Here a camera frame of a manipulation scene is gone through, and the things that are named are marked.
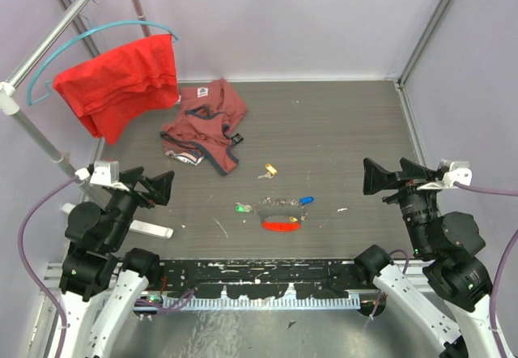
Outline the green tag key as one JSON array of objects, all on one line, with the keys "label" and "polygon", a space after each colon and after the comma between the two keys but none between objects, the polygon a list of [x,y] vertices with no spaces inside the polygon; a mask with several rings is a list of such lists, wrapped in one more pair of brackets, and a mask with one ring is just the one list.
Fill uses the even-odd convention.
[{"label": "green tag key", "polygon": [[236,211],[239,213],[251,213],[251,212],[253,212],[253,207],[248,204],[237,203]]}]

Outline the metal key organizer red handle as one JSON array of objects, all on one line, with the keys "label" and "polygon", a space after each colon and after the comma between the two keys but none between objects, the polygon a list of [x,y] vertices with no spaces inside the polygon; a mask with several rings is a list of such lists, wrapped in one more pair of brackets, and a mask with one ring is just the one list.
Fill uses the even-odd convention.
[{"label": "metal key organizer red handle", "polygon": [[[295,232],[301,229],[308,213],[306,206],[297,199],[264,198],[253,207],[254,213],[260,220],[261,227],[271,232]],[[290,216],[299,219],[292,223]]]}]

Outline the blue tag key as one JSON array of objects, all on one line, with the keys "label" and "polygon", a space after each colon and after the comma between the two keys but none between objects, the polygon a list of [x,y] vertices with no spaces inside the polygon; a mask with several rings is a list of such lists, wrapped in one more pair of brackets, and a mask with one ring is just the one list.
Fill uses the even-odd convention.
[{"label": "blue tag key", "polygon": [[314,197],[312,197],[312,196],[307,196],[307,197],[303,197],[303,198],[301,198],[301,199],[299,200],[299,203],[300,203],[300,204],[303,204],[303,205],[306,205],[306,204],[312,203],[312,202],[314,202],[314,201],[315,201]]}]

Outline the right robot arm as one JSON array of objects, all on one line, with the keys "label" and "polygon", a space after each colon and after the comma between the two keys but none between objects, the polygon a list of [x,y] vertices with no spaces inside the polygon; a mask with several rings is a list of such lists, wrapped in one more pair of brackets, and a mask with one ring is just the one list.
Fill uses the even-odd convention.
[{"label": "right robot arm", "polygon": [[437,309],[378,245],[355,258],[356,281],[388,294],[440,357],[511,357],[495,308],[501,275],[491,277],[477,257],[486,245],[479,227],[471,214],[441,215],[437,207],[440,191],[471,190],[469,163],[444,160],[431,169],[401,158],[400,166],[391,172],[364,159],[363,193],[392,191],[382,200],[399,206],[414,256],[426,263],[427,284],[453,317]]}]

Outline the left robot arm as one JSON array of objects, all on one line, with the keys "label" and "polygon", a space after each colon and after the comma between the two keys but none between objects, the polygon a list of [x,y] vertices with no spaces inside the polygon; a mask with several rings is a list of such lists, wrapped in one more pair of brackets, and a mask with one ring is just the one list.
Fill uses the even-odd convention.
[{"label": "left robot arm", "polygon": [[168,205],[175,173],[147,177],[142,167],[122,172],[116,161],[97,161],[76,174],[103,187],[111,198],[105,207],[81,202],[68,214],[65,237],[70,245],[59,283],[65,336],[57,353],[109,357],[135,301],[162,280],[157,254],[133,248],[119,260],[116,253],[137,209]]}]

